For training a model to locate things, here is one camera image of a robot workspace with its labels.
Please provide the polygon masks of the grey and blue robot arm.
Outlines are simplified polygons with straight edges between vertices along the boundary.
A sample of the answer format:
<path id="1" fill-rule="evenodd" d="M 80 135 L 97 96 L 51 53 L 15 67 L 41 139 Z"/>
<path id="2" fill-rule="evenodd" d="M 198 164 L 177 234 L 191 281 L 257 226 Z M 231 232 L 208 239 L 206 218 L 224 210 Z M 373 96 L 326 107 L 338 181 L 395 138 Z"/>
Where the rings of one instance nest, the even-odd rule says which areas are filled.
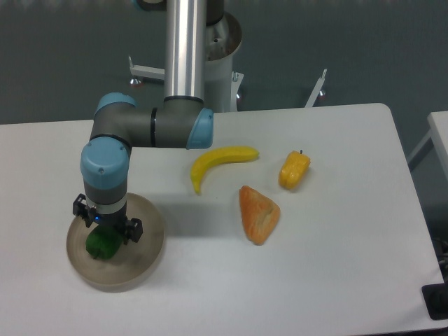
<path id="1" fill-rule="evenodd" d="M 134 147 L 209 148 L 214 115 L 204 104 L 206 29 L 223 19 L 223 1 L 167 1 L 167 40 L 162 108 L 142 109 L 125 94 L 104 95 L 80 155 L 85 193 L 73 214 L 86 226 L 138 242 L 143 224 L 127 217 L 127 177 Z"/>

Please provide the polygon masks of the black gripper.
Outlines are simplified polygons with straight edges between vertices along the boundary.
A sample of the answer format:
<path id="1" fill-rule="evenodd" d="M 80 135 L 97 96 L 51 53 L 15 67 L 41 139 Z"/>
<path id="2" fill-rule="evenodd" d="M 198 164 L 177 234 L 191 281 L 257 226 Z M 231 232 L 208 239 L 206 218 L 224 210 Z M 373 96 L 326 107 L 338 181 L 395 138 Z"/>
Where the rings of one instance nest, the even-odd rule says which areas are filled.
<path id="1" fill-rule="evenodd" d="M 128 219 L 126 206 L 116 212 L 104 214 L 99 213 L 96 208 L 88 208 L 84 203 L 85 200 L 86 196 L 80 193 L 73 201 L 72 213 L 75 217 L 80 217 L 87 228 L 93 223 L 113 228 L 121 234 L 123 244 L 128 244 L 129 241 L 137 243 L 140 240 L 144 231 L 143 223 L 139 218 Z"/>

